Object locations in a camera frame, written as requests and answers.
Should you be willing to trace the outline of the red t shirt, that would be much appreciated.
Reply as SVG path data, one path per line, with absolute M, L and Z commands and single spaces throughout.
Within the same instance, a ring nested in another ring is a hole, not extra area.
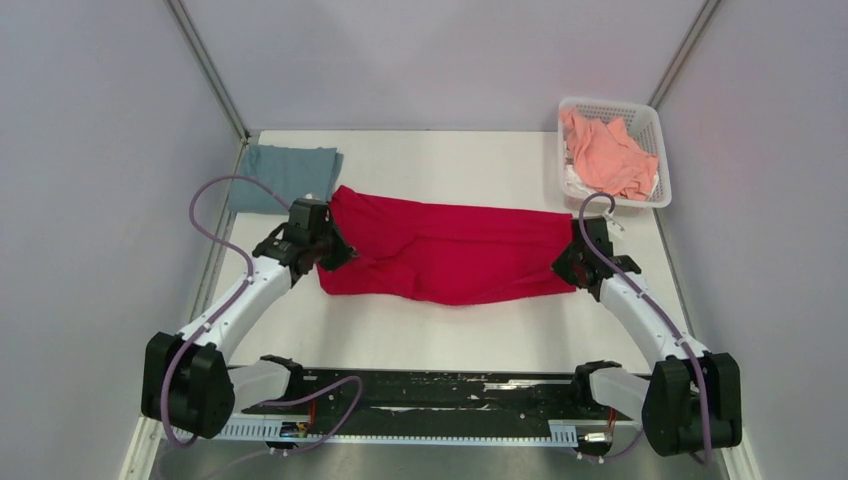
M 330 210 L 356 250 L 319 269 L 329 295 L 393 295 L 471 306 L 574 292 L 551 268 L 573 237 L 569 214 L 422 203 L 341 186 Z

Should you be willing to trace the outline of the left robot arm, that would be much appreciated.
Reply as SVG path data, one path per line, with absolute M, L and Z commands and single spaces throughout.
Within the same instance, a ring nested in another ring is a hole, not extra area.
M 231 357 L 260 317 L 315 267 L 334 271 L 355 249 L 342 237 L 327 202 L 298 199 L 286 222 L 241 251 L 245 271 L 224 297 L 175 334 L 159 332 L 145 349 L 141 413 L 168 432 L 211 439 L 230 417 L 270 402 L 297 412 L 306 399 L 293 377 L 303 368 L 291 359 L 265 355 L 233 366 Z

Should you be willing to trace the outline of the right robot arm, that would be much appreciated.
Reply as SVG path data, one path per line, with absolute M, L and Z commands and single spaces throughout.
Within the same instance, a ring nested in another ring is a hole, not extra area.
M 614 361 L 575 370 L 571 403 L 584 417 L 607 408 L 638 422 L 654 452 L 710 455 L 743 439 L 741 372 L 728 353 L 714 353 L 683 332 L 650 294 L 640 267 L 616 255 L 602 217 L 575 218 L 574 237 L 552 271 L 588 292 L 624 326 L 652 371 L 642 378 Z

